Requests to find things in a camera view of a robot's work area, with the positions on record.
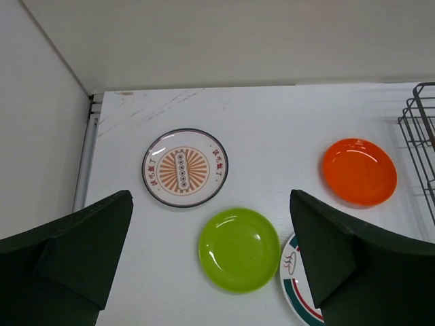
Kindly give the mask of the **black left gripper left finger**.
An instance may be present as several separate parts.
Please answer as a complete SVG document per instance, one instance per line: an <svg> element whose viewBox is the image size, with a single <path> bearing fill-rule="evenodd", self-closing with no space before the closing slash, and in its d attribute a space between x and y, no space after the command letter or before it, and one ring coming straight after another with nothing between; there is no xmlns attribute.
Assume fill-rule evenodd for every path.
<svg viewBox="0 0 435 326"><path fill-rule="evenodd" d="M1 240L1 324L95 325L132 214L133 197L122 190Z"/></svg>

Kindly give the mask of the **white plate orange sunburst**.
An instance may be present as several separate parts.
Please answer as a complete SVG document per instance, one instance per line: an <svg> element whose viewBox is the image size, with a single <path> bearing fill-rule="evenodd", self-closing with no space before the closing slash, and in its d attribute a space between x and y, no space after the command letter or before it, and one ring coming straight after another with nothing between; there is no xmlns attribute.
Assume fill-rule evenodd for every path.
<svg viewBox="0 0 435 326"><path fill-rule="evenodd" d="M214 198L228 177L224 146L195 128L164 133L147 148L141 165L145 188L162 204L188 209Z"/></svg>

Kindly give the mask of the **white plate green red rim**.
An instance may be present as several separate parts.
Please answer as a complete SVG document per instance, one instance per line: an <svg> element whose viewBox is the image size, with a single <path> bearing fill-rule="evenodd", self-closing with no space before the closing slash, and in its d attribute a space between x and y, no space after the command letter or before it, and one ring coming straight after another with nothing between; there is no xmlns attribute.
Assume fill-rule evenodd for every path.
<svg viewBox="0 0 435 326"><path fill-rule="evenodd" d="M324 326L321 310L313 303L295 233L290 236L282 250L279 278L290 308L302 323Z"/></svg>

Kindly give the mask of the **aluminium table edge rail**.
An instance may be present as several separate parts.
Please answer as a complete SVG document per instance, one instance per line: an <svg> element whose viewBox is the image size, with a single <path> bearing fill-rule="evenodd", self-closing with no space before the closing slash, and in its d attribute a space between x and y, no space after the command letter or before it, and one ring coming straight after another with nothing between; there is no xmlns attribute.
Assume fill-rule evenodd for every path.
<svg viewBox="0 0 435 326"><path fill-rule="evenodd" d="M90 95L88 100L88 119L82 146L72 212L79 211L85 207L92 168L92 157L97 139L97 131L103 103L103 94Z"/></svg>

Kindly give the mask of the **lime green plate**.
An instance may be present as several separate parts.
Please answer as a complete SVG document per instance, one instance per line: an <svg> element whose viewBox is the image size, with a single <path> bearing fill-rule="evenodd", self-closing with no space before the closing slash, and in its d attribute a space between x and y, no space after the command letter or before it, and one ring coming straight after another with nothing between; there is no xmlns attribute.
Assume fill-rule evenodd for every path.
<svg viewBox="0 0 435 326"><path fill-rule="evenodd" d="M231 208L215 214L198 240L205 275L231 293L251 293L276 274L281 254L279 236L262 214Z"/></svg>

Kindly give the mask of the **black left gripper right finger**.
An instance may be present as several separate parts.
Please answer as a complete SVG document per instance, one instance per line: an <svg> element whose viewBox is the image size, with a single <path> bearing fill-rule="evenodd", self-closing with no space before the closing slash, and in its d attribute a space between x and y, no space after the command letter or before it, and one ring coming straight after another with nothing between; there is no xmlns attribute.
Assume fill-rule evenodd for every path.
<svg viewBox="0 0 435 326"><path fill-rule="evenodd" d="M380 228L302 190L290 215L326 325L433 325L434 244Z"/></svg>

